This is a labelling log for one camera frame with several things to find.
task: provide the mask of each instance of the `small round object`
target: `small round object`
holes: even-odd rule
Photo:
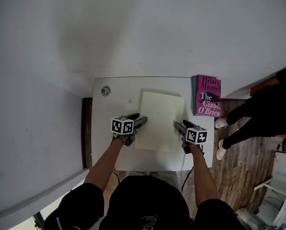
[[[142,217],[139,220],[139,224],[144,227],[144,229],[152,230],[157,223],[157,216],[147,216]]]
[[[108,86],[105,86],[101,89],[101,94],[103,96],[107,96],[111,93],[111,89]]]

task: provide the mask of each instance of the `white table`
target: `white table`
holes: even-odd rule
[[[108,86],[111,93],[101,94]],[[212,166],[214,152],[214,118],[193,116],[191,110],[192,91],[190,78],[167,77],[127,77],[95,79],[92,108],[92,163],[98,161],[112,140],[111,118],[139,112],[144,91],[157,92],[185,99],[184,119],[209,130],[207,142],[203,145],[208,167]],[[136,149],[135,142],[124,146],[119,154],[115,168],[122,171],[182,171],[193,166],[191,154],[178,152]]]

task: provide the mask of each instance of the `black pants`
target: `black pants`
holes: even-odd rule
[[[274,137],[286,134],[286,128],[274,121],[276,113],[266,114],[259,98],[251,97],[244,104],[238,106],[227,116],[228,125],[232,125],[243,117],[251,119],[238,131],[224,139],[223,148],[228,149],[232,145],[252,137]]]

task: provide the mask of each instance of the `book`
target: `book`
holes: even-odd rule
[[[191,78],[193,114],[219,117],[221,110],[221,80],[197,75]]]

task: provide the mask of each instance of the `cable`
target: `cable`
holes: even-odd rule
[[[273,199],[276,199],[278,200],[279,202],[283,203],[281,200],[279,200],[278,198],[275,198],[275,197],[268,197],[268,198],[273,198]]]
[[[188,177],[190,176],[190,174],[193,172],[193,170],[194,170],[194,166],[192,167],[192,169],[191,169],[190,172],[188,173],[188,175],[187,175],[185,181],[183,182],[183,184],[182,184],[182,186],[181,186],[181,190],[180,190],[180,193],[181,193],[181,194],[183,194],[183,187],[185,186],[185,183],[186,183]]]
[[[276,191],[273,190],[273,188],[271,189],[280,199],[281,201],[284,203],[284,200],[276,193]]]
[[[259,230],[265,230],[265,229],[267,229],[266,227],[268,228],[268,230],[282,230],[285,228],[285,227],[270,226],[267,224],[263,224],[263,225],[258,226],[258,229]]]
[[[112,140],[111,140],[110,145],[111,145],[111,144],[112,144],[112,142],[114,141],[114,135],[115,135],[115,133],[113,133],[113,136],[112,136]]]
[[[119,179],[119,176],[118,176],[118,173],[116,172],[115,168],[113,168],[113,173],[116,175],[116,177],[118,178],[118,182],[120,184],[120,179]]]

